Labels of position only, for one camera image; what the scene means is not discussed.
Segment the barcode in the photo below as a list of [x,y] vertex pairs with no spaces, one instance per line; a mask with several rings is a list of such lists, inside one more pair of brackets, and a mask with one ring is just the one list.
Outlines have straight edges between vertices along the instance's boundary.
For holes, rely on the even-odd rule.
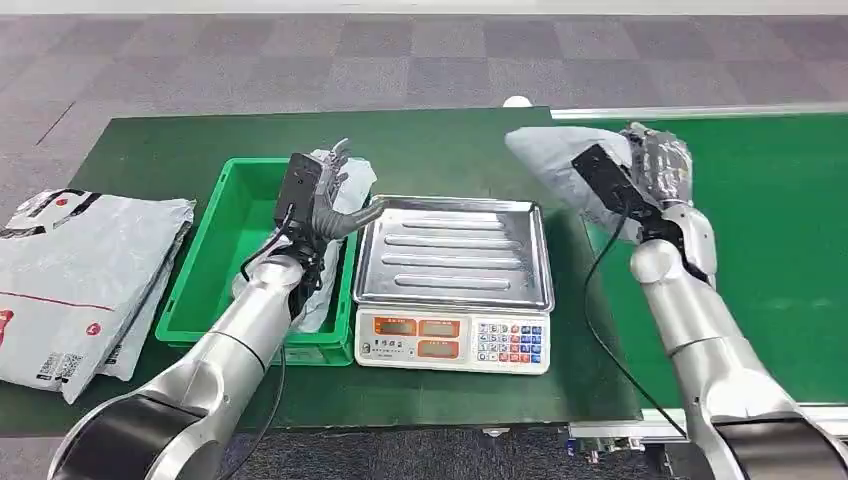
[[72,353],[65,354],[62,358],[62,364],[56,372],[56,380],[61,380],[62,383],[68,383],[68,379],[71,378],[74,375],[74,372],[77,371],[77,367],[79,367],[82,359],[82,355],[74,355]]
[[35,378],[39,380],[52,380],[53,371],[56,370],[56,367],[59,365],[59,358],[61,357],[61,353],[51,353],[44,364],[41,365],[41,369],[38,371],[38,375],[36,375]]
[[121,344],[115,345],[115,348],[112,349],[112,353],[109,354],[109,358],[104,362],[106,365],[114,365],[118,363],[118,355],[121,354]]

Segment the digital scale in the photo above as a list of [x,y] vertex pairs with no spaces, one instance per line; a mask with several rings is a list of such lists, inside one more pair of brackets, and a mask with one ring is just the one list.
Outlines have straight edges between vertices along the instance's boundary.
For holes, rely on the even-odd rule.
[[376,196],[354,286],[357,363],[542,374],[553,286],[533,202]]

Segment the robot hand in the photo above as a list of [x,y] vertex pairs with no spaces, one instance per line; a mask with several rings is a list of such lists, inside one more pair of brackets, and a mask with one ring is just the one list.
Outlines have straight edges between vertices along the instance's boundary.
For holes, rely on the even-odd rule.
[[[346,145],[343,140],[329,152],[292,154],[274,211],[277,233],[245,262],[270,251],[250,275],[244,273],[247,285],[183,358],[83,417],[59,446],[48,478],[217,476],[239,417],[280,351],[292,319],[321,288],[327,243],[361,228],[384,209],[372,203],[351,214],[332,210],[344,181],[338,174],[347,161]],[[288,241],[280,242],[283,236]]]

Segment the green plastic crate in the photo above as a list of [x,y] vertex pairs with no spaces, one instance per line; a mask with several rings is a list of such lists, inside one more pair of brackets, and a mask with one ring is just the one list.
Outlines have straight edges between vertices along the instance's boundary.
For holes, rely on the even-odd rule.
[[[156,325],[159,341],[190,348],[230,305],[233,276],[271,231],[286,167],[287,158],[231,158],[224,165]],[[342,245],[334,301],[321,329],[286,337],[287,364],[341,367],[353,361],[350,290],[356,241],[354,232]]]

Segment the gray plastic bag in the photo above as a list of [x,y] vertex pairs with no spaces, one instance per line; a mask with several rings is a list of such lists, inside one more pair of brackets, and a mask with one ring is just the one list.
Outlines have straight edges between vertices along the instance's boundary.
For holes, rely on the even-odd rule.
[[142,301],[141,308],[132,320],[132,323],[127,329],[124,337],[112,349],[112,353],[106,357],[103,365],[97,373],[108,375],[110,377],[118,377],[123,381],[129,381],[135,372],[135,366],[138,364],[138,357],[141,356],[141,347],[144,346],[144,341],[147,340],[147,334],[150,332],[150,327],[153,325],[153,319],[156,316],[156,307],[165,293],[165,288],[168,286],[168,279],[171,276],[171,271],[174,269],[174,258],[183,243],[185,232],[189,229],[189,224],[183,224],[183,231],[178,232],[174,239],[174,245],[171,247],[171,252],[162,264],[162,268],[156,274],[153,287],[147,294],[147,297]]
[[73,189],[21,205],[0,230],[0,380],[76,400],[151,299],[193,208]]
[[[572,162],[598,144],[623,167],[644,197],[658,206],[692,203],[692,155],[673,133],[633,122],[621,132],[586,127],[525,127],[510,132],[506,145],[557,197],[584,220],[612,232],[621,216],[604,206]],[[639,243],[641,227],[628,218],[621,238]]]

